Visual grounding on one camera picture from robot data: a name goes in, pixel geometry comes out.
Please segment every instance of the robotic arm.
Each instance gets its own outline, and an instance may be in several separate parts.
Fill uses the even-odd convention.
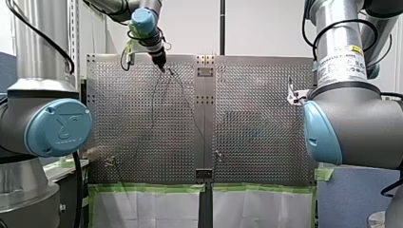
[[[317,162],[403,169],[403,102],[383,101],[368,79],[403,12],[396,0],[315,0],[309,18],[317,26],[314,51],[318,85],[304,104],[305,140]],[[357,15],[366,10],[366,20]],[[365,24],[360,32],[358,23]],[[386,213],[386,228],[403,224],[403,188]]]
[[[153,63],[164,72],[166,54],[163,36],[157,27],[162,0],[88,0],[95,9],[107,14],[113,21],[130,21],[129,44],[134,52],[148,52]]]
[[[37,158],[74,153],[92,127],[91,114],[78,101],[79,92],[71,79],[74,64],[67,55],[67,1],[6,3],[19,19],[18,80],[9,87],[7,99],[0,97],[0,226],[56,228],[61,206],[59,187],[48,182]],[[157,28],[161,0],[90,3],[116,22],[130,20],[127,55],[148,52],[154,64],[163,70],[166,57],[162,33]],[[77,170],[81,170],[78,154],[73,155]],[[79,202],[77,205],[75,227],[80,221]],[[32,215],[35,219],[21,219]]]

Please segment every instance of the blue joint cap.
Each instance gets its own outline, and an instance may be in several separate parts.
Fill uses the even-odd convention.
[[[153,33],[157,27],[154,12],[150,9],[139,8],[131,14],[131,23],[141,34]]]
[[[91,114],[85,105],[74,99],[59,99],[32,117],[26,128],[25,145],[38,157],[63,157],[86,141],[91,127]]]
[[[342,164],[340,144],[326,114],[316,102],[304,105],[305,142],[308,153],[317,162]]]

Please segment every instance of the sticker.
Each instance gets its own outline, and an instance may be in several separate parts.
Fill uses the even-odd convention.
[[[319,83],[323,81],[366,80],[364,56],[356,51],[340,51],[326,56],[319,63]]]
[[[354,51],[358,54],[364,55],[364,51],[359,46],[335,47],[335,51]]]

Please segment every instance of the perforated metal panel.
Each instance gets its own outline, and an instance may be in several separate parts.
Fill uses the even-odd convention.
[[[217,56],[206,77],[196,58],[169,56],[171,76],[145,55],[128,72],[118,56],[89,56],[90,181],[193,183],[213,168],[214,182],[313,185],[301,107],[286,100],[288,77],[310,87],[312,61]]]
[[[170,56],[172,76],[143,55],[128,72],[117,56],[89,56],[91,182],[195,181],[194,59]]]
[[[309,59],[217,57],[213,142],[215,182],[313,185],[314,168],[303,138],[301,107],[287,103],[312,84]]]

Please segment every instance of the wire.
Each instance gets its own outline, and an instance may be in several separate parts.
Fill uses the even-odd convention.
[[[160,28],[158,28],[158,27],[157,27],[157,29],[158,29],[158,32],[157,32],[155,35],[153,35],[153,36],[151,36],[151,37],[148,37],[148,38],[134,37],[134,36],[131,34],[131,30],[129,30],[129,31],[127,32],[127,36],[128,36],[128,38],[130,38],[130,39],[132,39],[132,40],[137,40],[137,41],[146,41],[146,40],[152,40],[152,39],[161,37],[161,40],[163,40],[163,41],[165,42],[165,37],[163,36],[163,30],[160,29]]]
[[[328,30],[333,29],[333,28],[334,28],[335,26],[337,26],[337,25],[344,24],[344,23],[353,23],[353,22],[364,24],[364,25],[370,27],[370,29],[372,29],[373,32],[374,32],[374,40],[373,40],[373,42],[372,42],[368,47],[366,47],[366,48],[364,49],[364,52],[367,51],[367,50],[369,50],[369,49],[371,49],[374,45],[376,45],[376,43],[377,43],[377,41],[378,41],[378,39],[379,39],[379,34],[378,34],[377,29],[376,29],[376,26],[374,26],[374,24],[372,24],[371,22],[366,21],[366,20],[362,20],[362,19],[349,19],[349,20],[342,20],[342,21],[339,21],[339,22],[334,22],[334,23],[332,23],[331,25],[329,25],[329,26],[327,26],[326,28],[324,28],[324,29],[317,35],[317,38],[316,38],[315,41],[314,41],[314,46],[312,47],[312,52],[313,52],[313,55],[314,55],[314,61],[317,61],[317,44],[318,44],[320,38],[321,38]]]
[[[311,41],[309,41],[307,35],[306,35],[306,31],[305,31],[305,23],[306,23],[306,18],[308,16],[308,8],[311,6],[311,0],[306,0],[305,1],[305,8],[304,8],[304,12],[303,12],[303,17],[302,17],[302,37],[305,40],[306,44],[308,44],[310,47],[313,47],[314,44],[311,43]]]
[[[6,5],[9,8],[9,10],[16,16],[18,19],[20,19],[26,26],[28,26],[30,29],[35,31],[40,37],[42,37],[45,41],[47,41],[53,48],[55,48],[62,56],[65,58],[65,60],[70,64],[70,74],[74,73],[74,62],[70,58],[70,56],[60,47],[58,46],[52,39],[50,39],[47,35],[45,35],[44,32],[40,31],[38,28],[33,26],[29,20],[27,20],[25,16],[22,15],[22,13],[18,12],[15,10],[15,8],[11,5],[11,3],[19,9],[18,5],[13,1],[13,0],[6,0]]]
[[[124,64],[123,64],[123,59],[124,59],[124,56],[125,56],[125,53],[126,53],[126,49],[124,48],[124,50],[122,51],[122,55],[121,55],[121,68],[124,70],[124,71],[129,71],[130,70],[130,63],[126,63],[127,64],[127,68],[125,68],[124,67]]]
[[[387,197],[387,198],[393,198],[393,195],[392,195],[392,194],[387,194],[387,193],[390,192],[390,191],[392,191],[392,190],[394,190],[395,188],[397,188],[398,186],[400,186],[400,185],[402,185],[402,184],[403,184],[403,179],[400,179],[400,180],[396,181],[395,183],[389,185],[388,187],[384,188],[384,189],[380,192],[380,194],[381,194],[382,196],[384,196],[384,197]]]
[[[9,228],[8,225],[0,218],[0,228]]]
[[[74,228],[80,227],[81,221],[81,210],[83,207],[83,174],[81,171],[81,163],[80,163],[80,156],[78,152],[73,153],[74,165],[76,169],[76,179],[77,179],[77,202],[76,202],[76,213],[74,219]]]
[[[380,93],[381,96],[388,96],[388,97],[396,97],[396,98],[400,98],[403,100],[403,94],[401,93],[395,93],[395,92],[381,92]]]
[[[204,143],[205,143],[205,137],[204,137],[204,135],[202,134],[202,131],[201,131],[201,129],[199,128],[198,124],[196,123],[195,112],[192,110],[191,104],[190,104],[189,101],[187,101],[186,96],[185,96],[185,94],[184,94],[183,82],[182,82],[181,78],[179,77],[179,74],[178,74],[174,69],[171,69],[171,68],[169,68],[168,71],[170,72],[170,74],[171,74],[172,76],[176,75],[175,79],[176,79],[176,81],[178,82],[179,86],[181,86],[182,95],[183,95],[184,100],[187,102],[187,104],[188,104],[188,106],[189,106],[190,112],[192,113],[193,122],[194,122],[196,128],[198,129],[199,134],[201,135],[202,140],[203,140]]]
[[[388,56],[389,52],[391,52],[392,45],[393,45],[393,37],[390,34],[389,35],[389,47],[388,47],[388,50],[385,52],[385,54],[378,61],[374,62],[373,64],[371,64],[369,66],[367,66],[367,68],[373,67],[373,66],[379,64],[380,62],[382,62],[386,58],[386,56]]]

